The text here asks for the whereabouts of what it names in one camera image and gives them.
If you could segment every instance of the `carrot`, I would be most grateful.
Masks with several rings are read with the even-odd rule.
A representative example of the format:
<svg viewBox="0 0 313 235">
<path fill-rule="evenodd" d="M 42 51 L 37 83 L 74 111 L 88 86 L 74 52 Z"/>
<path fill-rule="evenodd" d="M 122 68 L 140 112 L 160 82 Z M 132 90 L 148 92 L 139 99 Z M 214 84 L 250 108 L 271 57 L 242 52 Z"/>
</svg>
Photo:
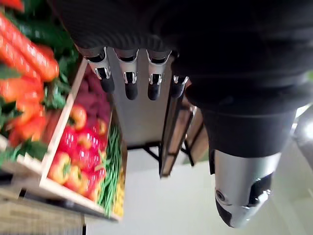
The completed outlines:
<svg viewBox="0 0 313 235">
<path fill-rule="evenodd" d="M 18 72 L 28 77 L 40 80 L 40 75 L 33 69 L 26 58 L 16 50 L 1 34 L 0 34 L 0 58 L 10 67 L 14 67 Z"/>
<path fill-rule="evenodd" d="M 46 45 L 42 45 L 42 44 L 36 44 L 37 48 L 39 48 L 43 53 L 45 53 L 47 56 L 54 58 L 54 52 L 53 50 L 46 46 Z"/>
<path fill-rule="evenodd" d="M 0 33 L 25 56 L 43 81 L 52 81 L 59 75 L 58 62 L 38 49 L 2 13 L 0 13 Z"/>
</svg>

